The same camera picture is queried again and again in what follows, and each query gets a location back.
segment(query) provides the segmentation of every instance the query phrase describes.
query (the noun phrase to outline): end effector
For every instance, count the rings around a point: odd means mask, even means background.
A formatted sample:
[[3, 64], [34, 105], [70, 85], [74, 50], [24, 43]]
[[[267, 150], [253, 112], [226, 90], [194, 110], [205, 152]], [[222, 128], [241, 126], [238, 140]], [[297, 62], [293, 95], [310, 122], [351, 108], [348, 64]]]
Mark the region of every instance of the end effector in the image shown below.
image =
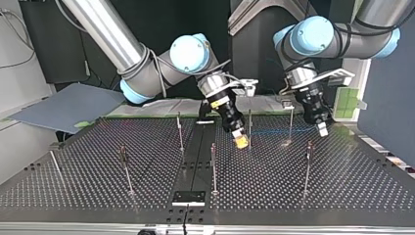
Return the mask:
[[390, 55], [400, 37], [398, 21], [410, 3], [411, 0], [364, 0], [353, 23], [331, 23], [315, 16], [275, 33], [275, 49], [289, 85], [304, 107], [304, 119], [316, 124], [322, 136], [327, 135], [325, 123], [331, 114], [318, 81], [342, 77], [347, 71], [318, 74], [310, 58], [371, 59]]
[[236, 95], [231, 89], [235, 84], [229, 81], [229, 74], [218, 64], [205, 36], [199, 33], [178, 37], [161, 59], [173, 68], [161, 63], [158, 70], [153, 62], [149, 62], [135, 76], [122, 81], [121, 89], [126, 98], [140, 104], [159, 94], [162, 90], [157, 80], [159, 71], [167, 88], [194, 75], [209, 105], [222, 117], [224, 130], [232, 133], [239, 149], [247, 147], [249, 140], [245, 134], [244, 117], [236, 108]]
[[[196, 55], [200, 48], [205, 48], [205, 52]], [[170, 48], [170, 59], [174, 66], [183, 72], [209, 71], [217, 66], [217, 60], [202, 34], [177, 38]], [[234, 83], [229, 81], [229, 74], [222, 69], [198, 74], [195, 73], [198, 87], [207, 98], [210, 107], [220, 114], [224, 130], [232, 133], [237, 148], [246, 148], [249, 140], [245, 133], [244, 116], [236, 108], [236, 95], [232, 90]]]

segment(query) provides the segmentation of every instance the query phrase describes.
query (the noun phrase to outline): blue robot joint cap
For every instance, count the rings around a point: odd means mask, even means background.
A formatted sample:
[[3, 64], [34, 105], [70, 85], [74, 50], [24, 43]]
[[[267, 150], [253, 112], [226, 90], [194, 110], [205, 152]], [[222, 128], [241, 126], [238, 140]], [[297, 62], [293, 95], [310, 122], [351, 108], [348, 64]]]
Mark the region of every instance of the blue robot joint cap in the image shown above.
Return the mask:
[[198, 72], [208, 64], [210, 57], [209, 44], [201, 34], [178, 37], [170, 47], [170, 60], [183, 72]]

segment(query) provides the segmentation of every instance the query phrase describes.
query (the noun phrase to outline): green object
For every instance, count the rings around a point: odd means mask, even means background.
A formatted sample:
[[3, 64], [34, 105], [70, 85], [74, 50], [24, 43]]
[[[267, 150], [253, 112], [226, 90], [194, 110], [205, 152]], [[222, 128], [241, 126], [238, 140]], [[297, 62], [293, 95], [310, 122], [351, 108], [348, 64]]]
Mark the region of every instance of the green object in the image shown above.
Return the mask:
[[357, 108], [357, 94], [359, 89], [341, 87], [338, 89], [338, 101], [334, 111], [335, 118], [353, 118]]
[[82, 121], [82, 122], [78, 122], [75, 127], [76, 128], [85, 128], [87, 126], [90, 126], [92, 124], [94, 124], [95, 121]]

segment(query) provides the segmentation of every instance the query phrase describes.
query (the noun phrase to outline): black panel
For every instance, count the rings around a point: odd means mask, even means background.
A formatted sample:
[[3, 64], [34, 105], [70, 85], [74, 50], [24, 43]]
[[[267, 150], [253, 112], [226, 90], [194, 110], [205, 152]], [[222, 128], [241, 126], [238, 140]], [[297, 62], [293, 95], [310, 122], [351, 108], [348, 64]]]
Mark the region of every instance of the black panel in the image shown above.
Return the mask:
[[54, 2], [20, 2], [36, 56], [48, 83], [86, 79], [79, 33]]
[[[133, 34], [157, 54], [168, 50], [178, 36], [201, 32], [210, 41], [219, 62], [228, 59], [228, 0], [112, 0], [112, 3]], [[117, 85], [119, 77], [115, 77], [114, 65], [88, 34], [67, 22], [55, 1], [21, 2], [21, 5], [48, 82], [84, 80], [84, 83], [101, 87]], [[96, 73], [88, 80], [83, 53]], [[203, 97], [193, 78], [172, 87], [167, 95]]]

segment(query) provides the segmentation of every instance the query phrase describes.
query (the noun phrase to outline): metal frame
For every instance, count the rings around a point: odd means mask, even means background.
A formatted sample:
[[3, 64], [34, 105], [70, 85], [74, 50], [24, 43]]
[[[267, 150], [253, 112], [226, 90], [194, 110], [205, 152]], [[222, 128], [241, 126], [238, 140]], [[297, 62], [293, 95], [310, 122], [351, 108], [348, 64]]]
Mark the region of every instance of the metal frame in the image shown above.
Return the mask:
[[[229, 34], [235, 36], [256, 15], [269, 7], [284, 8], [300, 21], [304, 18], [306, 4], [308, 3], [302, 0], [243, 0], [228, 20]], [[308, 8], [311, 16], [317, 15], [311, 4]]]

